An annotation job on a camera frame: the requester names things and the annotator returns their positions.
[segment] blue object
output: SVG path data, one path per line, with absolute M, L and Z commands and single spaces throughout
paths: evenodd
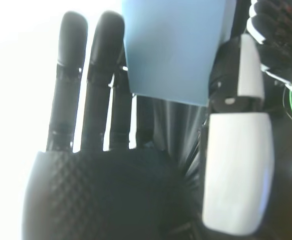
M 122 0 L 130 89 L 205 106 L 218 47 L 230 38 L 236 0 Z

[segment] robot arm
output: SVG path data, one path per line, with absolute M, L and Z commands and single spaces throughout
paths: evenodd
M 212 230 L 248 235 L 262 220 L 274 171 L 264 98 L 253 39 L 244 34 L 222 45 L 210 78 L 202 214 L 203 223 Z

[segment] white background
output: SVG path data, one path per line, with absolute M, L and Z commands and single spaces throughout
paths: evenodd
M 58 34 L 68 10 L 89 23 L 87 55 L 104 10 L 120 0 L 0 1 L 0 240 L 20 240 L 23 194 L 37 151 L 44 150 L 53 98 Z M 80 146 L 83 71 L 74 150 Z

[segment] black cable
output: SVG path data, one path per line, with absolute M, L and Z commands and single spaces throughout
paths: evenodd
M 286 106 L 286 101 L 287 101 L 287 87 L 285 87 L 284 89 L 284 93 L 282 95 L 282 104 L 284 106 L 285 112 L 288 115 L 288 117 L 292 120 L 292 111 L 290 109 L 290 107 Z

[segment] black and white robotic hand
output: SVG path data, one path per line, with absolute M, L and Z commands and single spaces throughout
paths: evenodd
M 219 48 L 209 86 L 203 223 L 248 235 L 261 223 L 274 172 L 272 127 L 262 112 L 264 84 L 251 36 Z

